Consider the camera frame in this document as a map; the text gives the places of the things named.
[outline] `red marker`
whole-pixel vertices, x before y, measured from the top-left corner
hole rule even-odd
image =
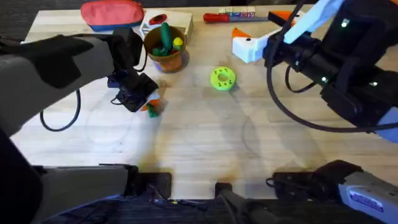
[[[264,22],[268,21],[268,17],[235,17],[229,15],[219,15],[212,13],[205,13],[203,15],[203,20],[206,23],[215,22]]]

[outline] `black cable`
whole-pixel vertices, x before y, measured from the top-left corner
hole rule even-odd
[[[392,129],[392,128],[398,128],[398,122],[397,123],[391,123],[391,124],[382,124],[382,125],[377,125],[377,126],[371,126],[371,127],[364,127],[364,128],[335,128],[335,127],[328,127],[328,126],[323,126],[319,124],[315,124],[312,122],[309,122],[305,119],[299,118],[297,115],[293,114],[291,111],[289,111],[285,105],[278,99],[275,90],[274,90],[274,85],[272,84],[272,66],[274,62],[274,57],[275,54],[278,50],[278,47],[280,43],[284,39],[284,35],[286,32],[289,30],[291,22],[293,21],[295,15],[298,13],[298,11],[301,9],[301,7],[304,5],[305,0],[301,0],[293,10],[293,12],[290,14],[289,18],[285,22],[284,26],[282,27],[282,30],[278,34],[276,38],[275,45],[272,46],[271,48],[271,53],[269,55],[269,58],[266,61],[267,64],[267,87],[269,94],[274,101],[274,103],[278,106],[278,108],[284,112],[288,117],[293,119],[294,121],[307,126],[309,128],[317,129],[320,131],[328,131],[328,132],[333,132],[333,133],[361,133],[361,132],[373,132],[373,131],[378,131],[378,130],[385,130],[385,129]]]
[[[299,89],[299,90],[293,90],[292,87],[290,86],[290,82],[289,82],[289,73],[290,73],[290,66],[288,66],[288,67],[286,68],[286,72],[285,72],[285,84],[286,84],[286,87],[287,87],[290,91],[292,91],[292,92],[294,92],[294,93],[303,93],[303,92],[305,92],[305,91],[311,89],[312,87],[314,87],[314,86],[317,84],[316,82],[311,82],[310,84],[308,84],[307,86],[305,86],[305,87],[303,87],[303,88],[301,88],[301,89]]]
[[[148,58],[148,51],[147,51],[147,47],[145,47],[145,44],[143,44],[144,49],[145,49],[145,61],[144,61],[144,65],[142,66],[141,69],[136,69],[137,72],[142,72],[145,69],[145,66],[147,65],[147,58]]]
[[[95,211],[97,211],[97,209],[100,208],[100,206],[101,206],[101,204],[99,203],[94,209],[92,209],[91,212],[87,213],[83,218],[81,218],[74,224],[81,224],[82,222],[84,222],[88,217],[90,217],[90,215],[92,215]]]
[[[275,187],[274,178],[272,178],[272,177],[267,178],[266,179],[266,184],[267,184],[268,187],[274,188]]]
[[[80,96],[80,90],[76,90],[76,97],[77,97],[77,106],[76,106],[76,112],[75,115],[73,116],[72,120],[64,127],[60,128],[60,129],[53,129],[50,128],[44,121],[44,111],[40,112],[40,122],[42,123],[43,127],[49,131],[53,131],[53,132],[60,132],[60,131],[64,131],[68,128],[70,128],[70,126],[72,126],[75,121],[77,120],[77,118],[79,117],[80,114],[80,108],[81,108],[81,96]]]
[[[117,99],[118,99],[117,97],[113,98],[113,99],[111,100],[111,103],[112,103],[113,105],[123,105],[123,104],[125,103],[125,101],[124,101],[124,102],[120,102],[120,103],[115,103],[115,100],[117,100]]]
[[[229,205],[229,203],[227,202],[227,200],[225,199],[224,195],[220,194],[220,197],[221,197],[221,199],[223,199],[225,207],[228,210],[229,215],[231,216],[232,223],[233,224],[238,224],[237,221],[236,221],[236,217],[234,215],[234,212],[232,211],[232,208]]]

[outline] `blue label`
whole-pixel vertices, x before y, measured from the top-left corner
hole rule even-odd
[[[374,208],[376,210],[379,210],[380,212],[383,212],[383,204],[374,198],[370,198],[368,196],[365,196],[363,194],[360,194],[358,192],[351,191],[349,192],[349,196],[351,197],[352,200],[359,202],[361,204],[367,205],[371,208]]]

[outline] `red pouch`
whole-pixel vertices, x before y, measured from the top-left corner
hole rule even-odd
[[[103,0],[84,3],[80,14],[94,31],[113,30],[141,24],[144,10],[130,0]]]

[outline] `green ring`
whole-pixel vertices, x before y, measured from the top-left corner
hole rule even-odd
[[[220,74],[226,76],[227,80],[219,80],[218,76]],[[235,73],[227,67],[218,67],[211,72],[210,83],[217,90],[229,90],[235,84]]]

